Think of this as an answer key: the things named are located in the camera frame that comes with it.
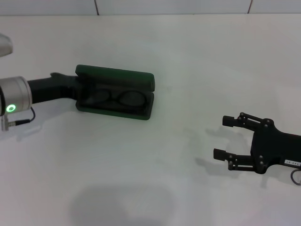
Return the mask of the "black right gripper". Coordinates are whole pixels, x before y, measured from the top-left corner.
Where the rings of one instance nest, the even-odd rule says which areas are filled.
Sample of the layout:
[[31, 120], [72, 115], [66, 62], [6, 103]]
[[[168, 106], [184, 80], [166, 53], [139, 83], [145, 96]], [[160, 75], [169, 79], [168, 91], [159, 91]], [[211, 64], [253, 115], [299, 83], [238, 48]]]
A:
[[264, 174], [272, 165], [301, 168], [301, 137], [278, 130], [272, 119], [261, 119], [246, 113], [237, 118], [223, 116], [222, 125], [255, 129], [250, 155], [237, 155], [214, 149], [214, 159], [228, 162], [228, 170]]

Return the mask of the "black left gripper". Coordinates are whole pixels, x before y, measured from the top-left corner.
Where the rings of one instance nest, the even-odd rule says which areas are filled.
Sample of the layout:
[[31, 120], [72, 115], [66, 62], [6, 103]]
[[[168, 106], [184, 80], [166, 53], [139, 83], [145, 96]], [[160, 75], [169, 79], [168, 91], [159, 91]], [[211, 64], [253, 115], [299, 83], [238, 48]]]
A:
[[96, 104], [96, 73], [77, 76], [51, 73], [49, 78], [28, 81], [32, 103], [69, 98], [77, 100], [77, 104]]

